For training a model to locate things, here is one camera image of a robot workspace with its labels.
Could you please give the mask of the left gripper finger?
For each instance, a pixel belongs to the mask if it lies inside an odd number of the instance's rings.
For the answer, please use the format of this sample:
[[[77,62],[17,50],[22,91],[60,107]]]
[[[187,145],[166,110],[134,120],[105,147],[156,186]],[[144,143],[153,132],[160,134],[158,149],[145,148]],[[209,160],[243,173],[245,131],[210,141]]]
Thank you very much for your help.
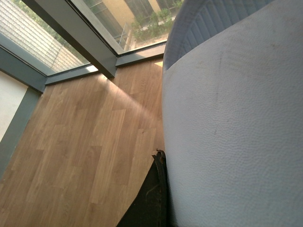
[[[158,149],[153,163],[130,207],[118,227],[166,227],[168,180],[166,155]]]

